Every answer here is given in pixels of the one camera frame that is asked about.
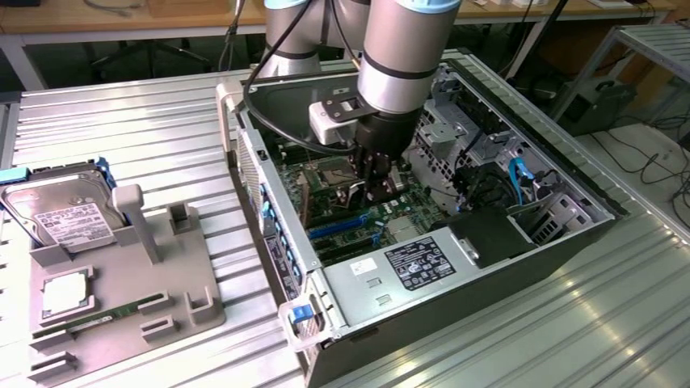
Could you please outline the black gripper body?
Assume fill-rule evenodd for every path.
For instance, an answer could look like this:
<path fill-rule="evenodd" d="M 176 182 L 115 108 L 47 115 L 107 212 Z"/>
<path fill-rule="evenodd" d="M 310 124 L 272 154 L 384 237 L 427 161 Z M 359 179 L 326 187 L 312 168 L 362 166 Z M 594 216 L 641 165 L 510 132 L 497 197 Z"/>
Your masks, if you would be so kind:
<path fill-rule="evenodd" d="M 391 114 L 378 112 L 358 119 L 355 141 L 370 154 L 399 158 L 413 142 L 422 109 Z"/>

